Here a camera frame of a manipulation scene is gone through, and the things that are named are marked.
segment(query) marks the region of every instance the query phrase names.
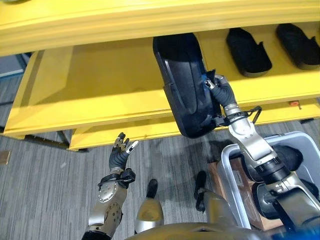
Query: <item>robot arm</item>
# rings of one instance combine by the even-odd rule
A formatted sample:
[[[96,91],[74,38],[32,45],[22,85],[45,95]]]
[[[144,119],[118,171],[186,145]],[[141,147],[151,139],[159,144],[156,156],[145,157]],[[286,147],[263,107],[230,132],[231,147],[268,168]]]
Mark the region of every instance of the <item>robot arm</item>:
[[[245,155],[246,164],[258,172],[269,192],[277,196],[281,212],[285,215],[285,224],[289,225],[287,227],[297,231],[312,227],[314,224],[318,225],[319,201],[298,176],[287,169],[273,148],[256,132],[253,122],[248,119],[248,113],[241,111],[237,105],[227,79],[216,74],[213,81],[214,83],[207,78],[204,84],[223,106],[229,132]]]
[[[98,184],[98,202],[90,214],[88,227],[82,240],[110,240],[122,219],[122,205],[127,197],[127,188],[136,175],[126,164],[130,153],[138,145],[134,141],[128,148],[129,138],[122,132],[116,138],[109,158],[109,175]]]

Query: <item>robot finger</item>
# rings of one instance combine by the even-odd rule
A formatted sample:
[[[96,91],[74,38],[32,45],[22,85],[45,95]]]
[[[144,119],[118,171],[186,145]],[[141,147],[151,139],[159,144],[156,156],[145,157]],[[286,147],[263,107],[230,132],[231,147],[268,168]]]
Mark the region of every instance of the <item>robot finger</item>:
[[[127,154],[130,154],[136,147],[137,145],[139,144],[139,141],[134,141],[126,150],[125,152]]]
[[[127,138],[127,139],[124,141],[123,145],[124,145],[124,146],[127,146],[127,144],[129,143],[129,140],[130,140],[130,139]]]
[[[121,144],[123,143],[125,137],[126,135],[123,132],[121,132],[115,139],[113,147],[121,147]]]

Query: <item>plastic bin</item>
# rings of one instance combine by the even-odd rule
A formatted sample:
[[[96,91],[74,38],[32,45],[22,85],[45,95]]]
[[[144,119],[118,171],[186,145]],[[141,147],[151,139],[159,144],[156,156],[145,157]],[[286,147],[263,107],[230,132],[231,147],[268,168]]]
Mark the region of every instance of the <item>plastic bin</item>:
[[[265,138],[271,145],[285,145],[298,149],[303,155],[303,162],[296,171],[299,178],[314,183],[320,187],[320,151],[313,139],[306,133],[293,131],[283,135],[275,135]],[[237,144],[226,146],[221,153],[221,161],[218,162],[218,174],[223,182],[223,188],[228,198],[231,210],[240,227],[251,229],[245,206],[230,165],[230,157],[240,154]]]

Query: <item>shelf board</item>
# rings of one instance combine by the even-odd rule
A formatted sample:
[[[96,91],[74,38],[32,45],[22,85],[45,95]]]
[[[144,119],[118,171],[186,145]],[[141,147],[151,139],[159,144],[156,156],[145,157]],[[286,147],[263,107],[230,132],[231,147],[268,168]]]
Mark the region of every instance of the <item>shelf board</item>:
[[[152,38],[32,55],[8,117],[9,136],[171,116]]]
[[[0,1],[0,56],[244,26],[319,21],[318,0]]]
[[[262,112],[256,124],[262,125],[320,117],[320,105],[317,100],[301,100],[300,106],[301,109],[298,106],[290,106],[288,102],[262,105]],[[131,140],[147,140],[180,135],[173,117],[82,127],[74,132],[70,149],[77,150],[113,144],[120,132],[124,132]]]
[[[316,34],[317,23],[302,25],[308,35]],[[319,70],[293,66],[275,40],[267,38],[274,35],[275,27],[246,28],[265,33],[265,47],[273,63],[270,72],[258,78],[238,73],[225,46],[226,30],[197,33],[208,69],[216,66],[228,77],[242,107],[320,96]],[[112,41],[33,54],[4,134],[23,136],[169,116],[172,112],[152,38]]]

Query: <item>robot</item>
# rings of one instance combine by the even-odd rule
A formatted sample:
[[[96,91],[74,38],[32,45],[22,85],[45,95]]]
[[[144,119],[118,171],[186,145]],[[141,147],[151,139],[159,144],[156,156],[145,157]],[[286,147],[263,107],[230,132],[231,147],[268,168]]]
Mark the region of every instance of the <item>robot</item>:
[[[215,71],[205,72],[202,63],[200,61],[194,61],[195,58],[202,58],[197,43],[193,45],[195,46],[193,48],[190,47],[190,45],[185,47],[182,44],[189,40],[194,41],[190,33],[180,34],[177,37],[173,36],[171,39],[174,39],[174,41],[171,41],[171,44],[169,44],[172,48],[170,52],[166,52],[166,49],[162,51],[166,59],[162,58],[161,53],[159,54],[159,49],[161,48],[159,43],[163,38],[156,44],[155,40],[153,42],[153,50],[165,83],[166,78],[172,78],[174,75],[172,74],[174,68],[170,69],[169,66],[170,61],[168,61],[168,55],[172,54],[174,57],[172,62],[176,64],[177,59],[179,59],[179,61],[181,60],[181,58],[176,56],[180,54],[182,50],[189,51],[187,55],[191,60],[189,59],[188,61],[200,66],[198,68],[193,67],[192,69],[192,75],[196,76],[197,74],[199,76],[197,86],[200,86],[205,95],[210,95],[215,103],[218,103],[219,106],[221,105],[225,114],[225,117],[222,117],[220,114],[212,114],[214,116],[210,121],[207,121],[208,117],[205,117],[203,123],[208,123],[210,127],[208,128],[206,125],[200,124],[204,127],[195,133],[194,129],[196,128],[193,128],[193,125],[191,128],[187,128],[190,127],[190,125],[187,125],[189,123],[187,122],[187,124],[184,125],[186,121],[183,118],[181,118],[181,121],[180,116],[174,111],[177,102],[173,102],[175,99],[172,100],[172,96],[168,94],[165,87],[167,98],[181,133],[188,135],[191,133],[191,131],[188,132],[188,129],[191,129],[193,131],[192,136],[198,137],[198,133],[203,135],[212,130],[210,128],[212,128],[213,121],[214,126],[228,126],[231,137],[239,145],[240,150],[245,156],[246,164],[257,171],[266,184],[268,191],[276,197],[278,203],[277,210],[283,216],[281,219],[288,231],[302,231],[314,236],[320,235],[319,201],[306,188],[298,176],[287,169],[273,148],[256,132],[254,122],[259,114],[256,115],[253,121],[248,119],[254,111],[258,110],[259,112],[261,109],[257,107],[251,111],[242,111],[237,104],[234,92],[227,78],[223,75],[216,74]],[[121,208],[127,196],[127,189],[136,177],[130,168],[126,168],[126,163],[130,153],[139,143],[138,141],[134,141],[129,145],[129,139],[127,138],[125,140],[125,136],[124,133],[120,133],[115,140],[109,158],[110,172],[102,178],[98,184],[98,201],[89,217],[88,227],[82,240],[110,240],[121,222]],[[134,224],[136,234],[128,239],[267,239],[267,236],[261,232],[237,226],[229,204],[218,194],[206,189],[205,182],[206,173],[203,171],[199,172],[195,181],[194,197],[196,200],[196,209],[205,212],[207,222],[164,225],[161,204],[155,199],[158,183],[155,179],[152,179],[148,185],[146,199],[138,211]]]

